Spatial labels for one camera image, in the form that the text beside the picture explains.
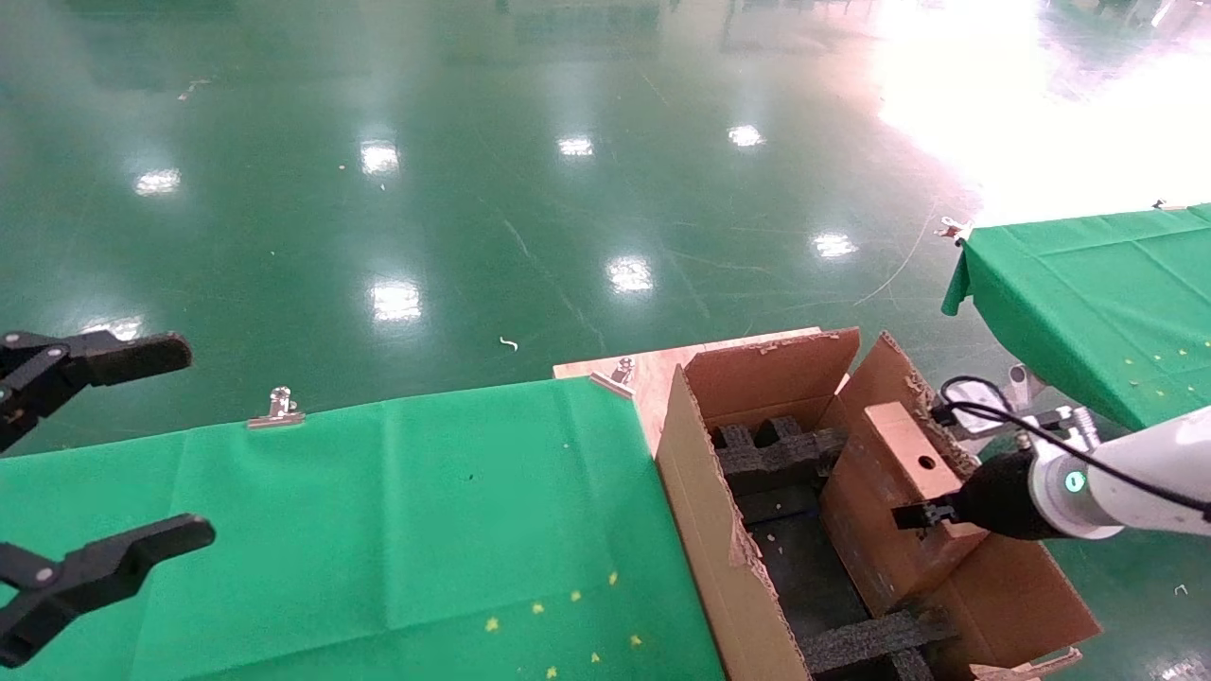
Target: open cardboard box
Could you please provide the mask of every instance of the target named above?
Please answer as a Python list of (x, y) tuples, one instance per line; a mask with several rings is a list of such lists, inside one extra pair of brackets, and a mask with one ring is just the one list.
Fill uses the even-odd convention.
[[(857, 330), (846, 328), (727, 348), (673, 376), (656, 464), (729, 677), (811, 677), (708, 434), (777, 416), (796, 417), (804, 431), (848, 431), (820, 520), (871, 614), (946, 612), (959, 636), (931, 649), (936, 677), (1023, 665), (1101, 633), (1040, 543), (949, 523), (895, 527), (890, 508), (959, 485), (971, 464), (928, 419), (932, 390), (890, 336), (844, 382), (859, 345)], [(946, 464), (914, 465), (926, 457)]]

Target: green epoxy floor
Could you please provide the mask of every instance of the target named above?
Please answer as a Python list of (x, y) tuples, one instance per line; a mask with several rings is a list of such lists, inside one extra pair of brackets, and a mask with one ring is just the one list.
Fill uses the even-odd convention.
[[(0, 2), (0, 327), (196, 353), (21, 451), (803, 326), (1003, 376), (942, 216), (1211, 200), (1211, 6), (1102, 5)], [(1207, 542), (1052, 548), (1063, 679), (1211, 677)]]

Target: white robotic arm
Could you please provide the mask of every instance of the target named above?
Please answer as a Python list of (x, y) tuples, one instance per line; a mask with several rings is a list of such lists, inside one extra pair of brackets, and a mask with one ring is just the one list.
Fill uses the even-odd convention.
[[(1204, 513), (1124, 482), (1058, 447), (1037, 448), (1031, 496), (1043, 517), (1061, 532), (1101, 539), (1125, 526), (1211, 536)], [(1101, 443), (1090, 454), (1157, 487), (1209, 499), (1211, 407)]]
[(988, 458), (958, 492), (895, 509), (900, 527), (949, 520), (1020, 539), (1104, 539), (1124, 527), (1211, 536), (1211, 407), (1102, 443), (1083, 407), (1017, 417), (993, 384), (970, 377), (943, 384), (942, 399), (935, 418), (972, 439), (1016, 430), (1017, 450)]

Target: wooden board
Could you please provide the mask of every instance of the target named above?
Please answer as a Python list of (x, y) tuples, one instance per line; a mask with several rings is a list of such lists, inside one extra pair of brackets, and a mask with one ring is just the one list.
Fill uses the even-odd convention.
[[(639, 413), (639, 423), (643, 425), (643, 434), (648, 439), (648, 447), (655, 453), (656, 446), (660, 445), (660, 433), (665, 427), (665, 412), (668, 408), (668, 387), (672, 383), (673, 370), (677, 365), (685, 366), (694, 359), (694, 355), (707, 350), (769, 343), (771, 340), (811, 336), (814, 333), (820, 333), (819, 326), (630, 355), (635, 360), (635, 371), (631, 374), (631, 389), (635, 390), (635, 408)], [(552, 367), (552, 372), (555, 378), (589, 376), (595, 371), (609, 376), (618, 366), (618, 361), (624, 356), (627, 355), (556, 365)]]

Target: green tablecloth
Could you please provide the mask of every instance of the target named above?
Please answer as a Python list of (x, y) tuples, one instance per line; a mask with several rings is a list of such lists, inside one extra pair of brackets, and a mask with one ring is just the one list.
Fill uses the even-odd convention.
[(1211, 404), (1211, 204), (976, 229), (966, 296), (1040, 378), (1138, 429)]
[(723, 679), (635, 410), (587, 379), (0, 460), (0, 497), (56, 559), (218, 532), (12, 679)]

